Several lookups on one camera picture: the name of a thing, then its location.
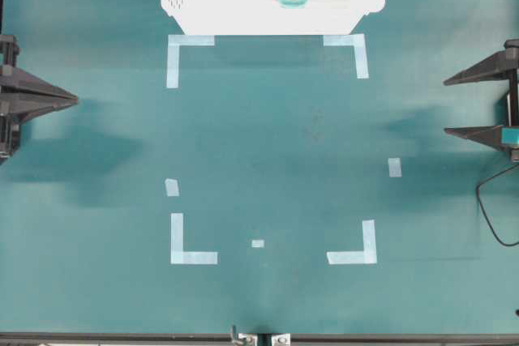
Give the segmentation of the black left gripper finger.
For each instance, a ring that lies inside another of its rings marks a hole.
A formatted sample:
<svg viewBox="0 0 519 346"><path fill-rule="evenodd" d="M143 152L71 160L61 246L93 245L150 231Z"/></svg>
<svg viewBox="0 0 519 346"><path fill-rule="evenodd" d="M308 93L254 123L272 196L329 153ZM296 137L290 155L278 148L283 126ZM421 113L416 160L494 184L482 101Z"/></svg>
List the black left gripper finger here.
<svg viewBox="0 0 519 346"><path fill-rule="evenodd" d="M504 42L504 49L446 79L445 86L517 79L518 39Z"/></svg>

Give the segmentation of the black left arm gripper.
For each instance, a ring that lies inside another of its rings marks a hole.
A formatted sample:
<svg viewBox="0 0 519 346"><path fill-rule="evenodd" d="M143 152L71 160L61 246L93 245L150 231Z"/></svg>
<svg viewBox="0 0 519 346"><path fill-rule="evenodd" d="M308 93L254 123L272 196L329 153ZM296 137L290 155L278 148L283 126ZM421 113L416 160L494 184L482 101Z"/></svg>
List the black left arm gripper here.
<svg viewBox="0 0 519 346"><path fill-rule="evenodd" d="M13 35L1 35L1 159L7 160L15 152L13 132L19 131L16 123L25 123L36 117L77 105L79 98L70 92L39 79L16 67L19 46ZM65 102L13 100L7 96L24 93L35 96L60 98Z"/></svg>

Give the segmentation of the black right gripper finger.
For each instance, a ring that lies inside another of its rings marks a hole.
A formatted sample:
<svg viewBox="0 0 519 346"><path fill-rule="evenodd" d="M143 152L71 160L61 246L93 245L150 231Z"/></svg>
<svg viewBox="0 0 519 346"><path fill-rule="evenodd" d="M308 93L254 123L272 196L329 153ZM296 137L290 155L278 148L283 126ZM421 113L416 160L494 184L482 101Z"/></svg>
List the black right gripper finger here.
<svg viewBox="0 0 519 346"><path fill-rule="evenodd" d="M445 128L444 132L461 139L494 148L503 152L512 162L518 162L518 127L517 126L476 126Z"/></svg>

